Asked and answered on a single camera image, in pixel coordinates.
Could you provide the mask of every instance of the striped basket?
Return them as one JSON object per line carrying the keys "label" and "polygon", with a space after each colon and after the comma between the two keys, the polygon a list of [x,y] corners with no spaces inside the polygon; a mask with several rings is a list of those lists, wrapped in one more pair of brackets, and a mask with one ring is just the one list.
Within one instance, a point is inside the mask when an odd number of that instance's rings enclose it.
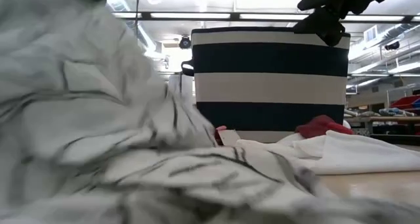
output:
{"label": "striped basket", "polygon": [[192,31],[198,110],[242,139],[273,143],[325,114],[343,122],[350,36],[327,47],[290,28]]}

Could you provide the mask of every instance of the fabric storage bin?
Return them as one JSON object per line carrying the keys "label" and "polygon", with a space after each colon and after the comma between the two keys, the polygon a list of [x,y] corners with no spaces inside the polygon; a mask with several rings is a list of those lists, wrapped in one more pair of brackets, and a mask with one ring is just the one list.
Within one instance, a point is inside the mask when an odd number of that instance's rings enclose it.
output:
{"label": "fabric storage bin", "polygon": [[[325,114],[343,122],[350,35],[328,47],[291,28],[192,31],[198,110],[242,139],[274,143]],[[185,67],[185,74],[193,70]]]}

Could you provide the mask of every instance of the wooden table surface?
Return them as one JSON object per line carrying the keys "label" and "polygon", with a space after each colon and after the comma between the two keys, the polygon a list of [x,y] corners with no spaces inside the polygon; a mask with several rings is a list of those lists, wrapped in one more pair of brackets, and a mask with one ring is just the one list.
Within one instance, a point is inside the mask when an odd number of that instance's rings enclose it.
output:
{"label": "wooden table surface", "polygon": [[[420,150],[420,146],[404,146]],[[322,182],[342,197],[370,197],[420,206],[420,171],[325,175]]]}

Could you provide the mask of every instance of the ceiling light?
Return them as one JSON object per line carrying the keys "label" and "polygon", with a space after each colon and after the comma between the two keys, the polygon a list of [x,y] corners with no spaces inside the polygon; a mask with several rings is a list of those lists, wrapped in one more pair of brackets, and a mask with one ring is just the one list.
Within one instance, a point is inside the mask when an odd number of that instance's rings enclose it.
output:
{"label": "ceiling light", "polygon": [[173,38],[173,39],[160,39],[160,40],[158,40],[158,42],[161,42],[163,44],[178,44],[179,43],[179,39],[178,38]]}
{"label": "ceiling light", "polygon": [[240,14],[241,19],[248,20],[303,20],[307,14]]}
{"label": "ceiling light", "polygon": [[[134,12],[113,12],[112,14],[116,18],[136,18],[136,13]],[[142,15],[138,13],[137,18],[142,18]]]}
{"label": "ceiling light", "polygon": [[152,13],[152,18],[191,18],[191,19],[212,19],[230,18],[230,14],[224,13]]}
{"label": "ceiling light", "polygon": [[374,82],[376,82],[376,81],[378,81],[378,80],[379,80],[379,79],[371,79],[371,80],[365,81],[365,82],[363,82],[363,83],[359,83],[357,86],[358,86],[358,87],[361,87],[361,86],[366,86],[366,85],[371,84],[371,83],[374,83]]}
{"label": "ceiling light", "polygon": [[158,72],[159,75],[167,76],[167,75],[174,75],[176,72]]}
{"label": "ceiling light", "polygon": [[414,63],[411,63],[411,64],[405,64],[405,65],[399,66],[397,68],[394,68],[392,70],[389,70],[388,73],[393,74],[393,73],[406,72],[408,70],[416,69],[418,67],[420,67],[420,63],[419,62],[414,62]]}
{"label": "ceiling light", "polygon": [[420,77],[420,74],[394,74],[394,77]]}
{"label": "ceiling light", "polygon": [[351,74],[353,77],[388,77],[389,74]]}
{"label": "ceiling light", "polygon": [[348,15],[347,21],[400,21],[403,16]]}

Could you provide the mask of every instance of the white stripe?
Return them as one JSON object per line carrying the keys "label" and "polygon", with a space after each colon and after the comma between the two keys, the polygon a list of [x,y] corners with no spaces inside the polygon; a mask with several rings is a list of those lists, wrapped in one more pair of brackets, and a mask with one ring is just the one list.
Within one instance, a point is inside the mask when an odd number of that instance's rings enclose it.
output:
{"label": "white stripe", "polygon": [[[327,46],[315,34],[294,34],[293,32],[226,31],[193,33],[191,38],[192,46],[216,43],[290,43]],[[340,43],[335,47],[348,49],[350,38],[341,38]]]}
{"label": "white stripe", "polygon": [[241,139],[260,143],[277,143],[281,139],[294,134],[292,131],[236,131]]}
{"label": "white stripe", "polygon": [[195,74],[197,102],[344,105],[347,77],[273,73]]}

